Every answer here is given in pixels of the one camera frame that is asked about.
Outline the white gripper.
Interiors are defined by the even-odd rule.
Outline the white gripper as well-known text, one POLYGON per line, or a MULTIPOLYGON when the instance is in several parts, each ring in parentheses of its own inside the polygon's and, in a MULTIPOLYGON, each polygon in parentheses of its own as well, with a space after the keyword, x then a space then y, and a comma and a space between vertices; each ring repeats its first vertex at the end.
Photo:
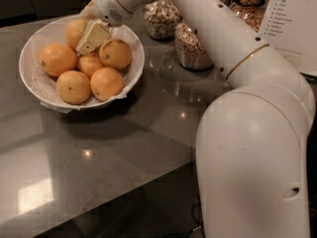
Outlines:
POLYGON ((128 14, 117 0, 91 0, 80 11, 79 16, 91 20, 76 47, 78 53, 87 55, 94 52, 109 38, 108 24, 119 27, 127 19, 128 14))

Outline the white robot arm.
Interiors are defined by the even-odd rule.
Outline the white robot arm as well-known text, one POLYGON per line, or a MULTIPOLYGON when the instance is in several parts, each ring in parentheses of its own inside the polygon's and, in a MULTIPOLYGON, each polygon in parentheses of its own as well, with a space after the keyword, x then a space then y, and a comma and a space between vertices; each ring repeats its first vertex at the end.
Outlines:
MULTIPOLYGON (((152 1, 92 0, 81 14, 119 26, 152 1)), ((173 2, 232 88, 206 109, 197 130, 205 237, 310 238, 310 85, 220 0, 173 2)))

